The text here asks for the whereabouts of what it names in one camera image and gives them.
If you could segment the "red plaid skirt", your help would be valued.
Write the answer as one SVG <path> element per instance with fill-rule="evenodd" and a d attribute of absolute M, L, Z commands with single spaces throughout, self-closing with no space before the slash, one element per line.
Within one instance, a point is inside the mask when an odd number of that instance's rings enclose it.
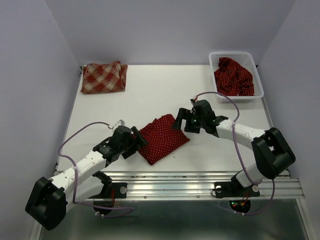
<path fill-rule="evenodd" d="M 87 64 L 82 69 L 80 92 L 85 95 L 123 92 L 126 89 L 127 70 L 128 65 L 120 61 Z"/>

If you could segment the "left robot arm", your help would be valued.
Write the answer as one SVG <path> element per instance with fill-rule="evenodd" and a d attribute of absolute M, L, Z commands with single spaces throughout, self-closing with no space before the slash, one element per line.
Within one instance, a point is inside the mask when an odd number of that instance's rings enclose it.
<path fill-rule="evenodd" d="M 114 198 L 112 179 L 102 172 L 119 157 L 127 159 L 148 141 L 136 127 L 118 126 L 78 163 L 49 179 L 38 179 L 31 191 L 25 211 L 46 230 L 56 228 L 76 205 L 88 205 L 87 199 L 100 196 Z"/>

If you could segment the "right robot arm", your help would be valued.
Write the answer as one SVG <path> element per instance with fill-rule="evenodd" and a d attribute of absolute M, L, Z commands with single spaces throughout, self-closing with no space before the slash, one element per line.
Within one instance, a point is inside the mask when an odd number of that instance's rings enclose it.
<path fill-rule="evenodd" d="M 203 129 L 217 138 L 233 141 L 252 150 L 255 163 L 243 167 L 230 181 L 217 182 L 217 198 L 238 197 L 264 179 L 273 180 L 290 167 L 296 156 L 281 131 L 275 127 L 268 130 L 237 124 L 223 115 L 216 115 L 207 100 L 192 100 L 192 109 L 180 108 L 173 130 L 198 134 Z"/>

